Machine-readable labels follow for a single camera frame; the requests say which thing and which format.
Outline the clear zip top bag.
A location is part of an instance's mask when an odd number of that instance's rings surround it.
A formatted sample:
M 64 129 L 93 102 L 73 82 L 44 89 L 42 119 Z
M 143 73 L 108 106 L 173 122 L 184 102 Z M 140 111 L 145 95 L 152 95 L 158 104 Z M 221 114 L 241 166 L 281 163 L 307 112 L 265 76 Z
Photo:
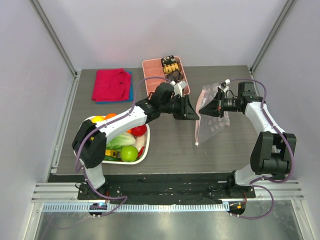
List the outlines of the clear zip top bag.
M 230 125 L 229 114 L 226 112 L 223 118 L 200 114 L 199 110 L 210 103 L 214 97 L 218 96 L 218 83 L 203 85 L 201 93 L 197 99 L 195 112 L 199 120 L 195 121 L 195 146 L 198 147 L 220 131 Z

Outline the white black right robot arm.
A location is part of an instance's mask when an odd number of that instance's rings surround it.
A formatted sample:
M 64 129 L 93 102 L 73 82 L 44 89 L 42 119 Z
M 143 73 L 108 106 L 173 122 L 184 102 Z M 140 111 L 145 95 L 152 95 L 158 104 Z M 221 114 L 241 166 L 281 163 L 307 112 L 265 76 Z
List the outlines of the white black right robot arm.
M 297 138 L 275 122 L 268 111 L 266 97 L 256 93 L 254 79 L 238 79 L 238 94 L 232 97 L 227 96 L 230 83 L 231 80 L 227 79 L 218 84 L 213 99 L 200 107 L 198 112 L 218 118 L 223 118 L 226 112 L 241 112 L 258 134 L 250 163 L 233 171 L 226 180 L 226 193 L 236 198 L 258 181 L 287 182 L 294 173 Z

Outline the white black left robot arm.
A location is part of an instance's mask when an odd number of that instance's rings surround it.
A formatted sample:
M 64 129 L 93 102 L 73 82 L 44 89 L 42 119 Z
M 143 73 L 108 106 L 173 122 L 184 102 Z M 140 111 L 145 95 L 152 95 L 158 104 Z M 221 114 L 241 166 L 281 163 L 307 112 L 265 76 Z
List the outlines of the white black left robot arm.
M 199 120 L 188 95 L 184 95 L 173 83 L 161 83 L 147 98 L 137 101 L 133 106 L 115 117 L 93 123 L 83 121 L 71 144 L 84 170 L 84 176 L 90 185 L 89 194 L 100 200 L 107 192 L 104 185 L 102 162 L 107 144 L 125 131 L 148 124 L 162 113 L 171 114 L 176 120 Z

